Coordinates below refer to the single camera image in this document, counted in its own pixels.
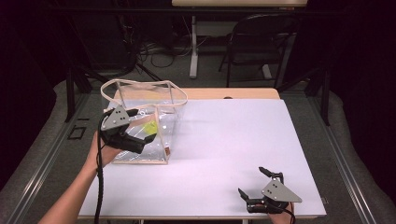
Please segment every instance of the table leg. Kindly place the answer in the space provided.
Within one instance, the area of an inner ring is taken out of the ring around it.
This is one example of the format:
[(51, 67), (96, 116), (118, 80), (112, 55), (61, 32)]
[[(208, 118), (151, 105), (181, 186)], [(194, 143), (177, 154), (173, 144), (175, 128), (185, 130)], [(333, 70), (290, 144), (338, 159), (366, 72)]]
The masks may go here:
[(192, 32), (192, 54), (191, 54), (191, 66), (190, 66), (190, 78), (197, 78), (198, 69), (198, 50), (197, 50), (197, 30), (196, 30), (196, 20), (195, 16), (192, 16), (191, 22), (191, 32)]

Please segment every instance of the forearm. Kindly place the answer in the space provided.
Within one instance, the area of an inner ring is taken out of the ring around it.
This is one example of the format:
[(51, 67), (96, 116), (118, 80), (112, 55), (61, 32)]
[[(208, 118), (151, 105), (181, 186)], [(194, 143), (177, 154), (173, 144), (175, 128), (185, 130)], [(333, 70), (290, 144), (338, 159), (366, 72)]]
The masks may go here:
[(75, 223), (95, 175), (96, 168), (85, 164), (73, 183), (39, 223)]

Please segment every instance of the transparent box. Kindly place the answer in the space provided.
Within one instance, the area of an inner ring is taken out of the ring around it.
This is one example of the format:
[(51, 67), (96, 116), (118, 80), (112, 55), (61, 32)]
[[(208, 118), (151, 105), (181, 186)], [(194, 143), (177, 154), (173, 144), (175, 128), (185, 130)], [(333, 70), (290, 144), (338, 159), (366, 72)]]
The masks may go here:
[(155, 134), (151, 143), (144, 145), (142, 153), (122, 151), (114, 163), (167, 164), (171, 155), (171, 143), (182, 107), (188, 101), (187, 94), (171, 81), (137, 82), (113, 79), (101, 87), (104, 111), (121, 105), (126, 111), (137, 109), (129, 117), (125, 131), (138, 139)]

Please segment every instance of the human hand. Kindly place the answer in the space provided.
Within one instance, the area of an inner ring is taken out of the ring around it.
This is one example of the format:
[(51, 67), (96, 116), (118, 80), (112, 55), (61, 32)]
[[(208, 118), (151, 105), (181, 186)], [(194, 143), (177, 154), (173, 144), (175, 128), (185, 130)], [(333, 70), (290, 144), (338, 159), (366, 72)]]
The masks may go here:
[[(92, 143), (91, 143), (91, 149), (90, 152), (88, 153), (87, 160), (85, 161), (84, 166), (88, 166), (91, 168), (96, 169), (97, 163), (96, 163), (96, 156), (98, 154), (98, 143), (97, 143), (97, 138), (98, 138), (98, 133), (95, 132), (93, 135)], [(102, 152), (102, 166), (105, 167), (107, 164), (112, 162), (114, 158), (122, 152), (121, 149), (116, 149), (114, 147), (110, 146), (104, 146), (101, 150)]]
[[(294, 214), (293, 204), (289, 203), (286, 209)], [(290, 214), (283, 212), (281, 214), (268, 214), (273, 224), (290, 224)]]

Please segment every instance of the white tabletop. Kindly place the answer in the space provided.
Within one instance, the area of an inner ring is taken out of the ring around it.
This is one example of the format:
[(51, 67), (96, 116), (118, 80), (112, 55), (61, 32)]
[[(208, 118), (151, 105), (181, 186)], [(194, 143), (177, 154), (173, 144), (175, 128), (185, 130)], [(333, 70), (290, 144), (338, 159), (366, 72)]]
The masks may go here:
[[(101, 216), (106, 218), (263, 218), (250, 214), (238, 188), (261, 198), (270, 178), (303, 199), (297, 217), (326, 215), (288, 109), (282, 100), (190, 100), (175, 132), (167, 165), (109, 164)], [(92, 217), (95, 180), (80, 210)]]
[(172, 0), (175, 7), (305, 7), (307, 0)]

